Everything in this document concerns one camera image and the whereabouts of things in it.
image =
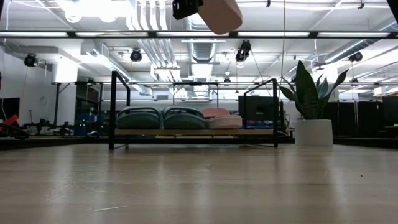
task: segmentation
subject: ceiling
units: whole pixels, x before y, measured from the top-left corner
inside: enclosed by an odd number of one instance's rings
[[[3,30],[6,29],[7,21],[9,30],[128,30],[126,18],[124,17],[125,14],[129,13],[127,10],[129,1],[127,0],[111,2],[111,4],[115,5],[116,9],[114,11],[119,16],[111,23],[103,22],[98,17],[83,17],[80,22],[69,23],[65,19],[65,11],[63,9],[53,8],[58,7],[55,1],[14,0],[13,2],[9,7],[8,16],[7,5],[10,2],[6,1],[5,3],[0,20],[0,26]],[[286,8],[284,8],[282,0],[272,0],[269,8],[265,7],[266,1],[238,0],[237,2],[243,15],[243,25],[239,30],[366,32],[372,30],[374,26],[382,21],[393,18],[391,10],[386,8],[388,6],[386,0],[364,0],[365,8],[363,9],[358,9],[357,7],[360,4],[360,0],[345,0],[342,2],[340,0],[287,0]],[[171,1],[167,0],[166,3],[168,5],[166,9],[168,28],[170,30],[186,30],[187,27],[184,21],[176,21],[172,17],[172,11],[169,7]],[[332,7],[336,5],[350,9],[333,10]],[[149,5],[147,8],[147,21],[149,22]],[[317,55],[326,55],[350,41],[352,40],[251,39],[252,54],[246,60],[243,68],[237,68],[234,57],[242,40],[225,39],[225,43],[218,44],[215,65],[211,71],[211,78],[208,80],[221,81],[226,77],[224,73],[227,71],[231,73],[231,81],[233,82],[235,82],[236,76],[238,76],[239,82],[260,82],[262,79],[268,79],[269,77],[279,78],[281,75],[286,75],[285,78],[290,78],[292,74],[287,73],[297,65],[298,60],[308,60],[309,58],[316,60]],[[89,55],[81,55],[80,47],[83,40],[9,39],[7,42],[10,42],[10,45],[17,44],[18,46],[58,47],[76,58],[80,65],[84,65],[80,67],[79,75],[90,76],[98,81],[110,81],[111,72],[104,65],[91,62]],[[144,52],[141,62],[132,63],[129,59],[132,49],[140,47],[137,39],[96,39],[95,42],[97,44],[106,44],[110,49],[110,57],[123,69],[131,73],[135,80],[153,81],[149,75],[152,63]],[[192,74],[188,45],[181,43],[181,39],[171,39],[171,44],[177,63],[181,68],[181,77],[188,77]],[[397,45],[398,42],[396,40],[382,40],[361,50],[364,58],[359,65],[356,65],[356,62],[354,63],[356,66],[353,71],[349,72],[349,76],[352,77],[353,75],[377,70],[396,62],[398,60],[398,50],[391,50],[386,54],[383,54],[383,52],[393,49]],[[367,60],[379,54],[382,55],[375,59]],[[350,62],[340,61],[327,65],[326,68],[335,67],[339,71],[343,71],[350,68],[350,66]],[[398,75],[398,67],[389,70],[389,72],[361,80],[361,82],[376,82],[396,75]]]

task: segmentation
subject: pink cushion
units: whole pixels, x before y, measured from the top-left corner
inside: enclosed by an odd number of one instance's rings
[[[213,118],[218,116],[228,116],[229,111],[224,108],[207,108],[202,111],[205,118]]]

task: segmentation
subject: red object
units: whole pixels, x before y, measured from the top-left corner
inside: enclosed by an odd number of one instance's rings
[[[11,126],[12,124],[14,124],[15,122],[17,122],[17,120],[19,119],[18,115],[14,115],[12,117],[10,117],[10,119],[3,121],[2,123],[8,126]]]

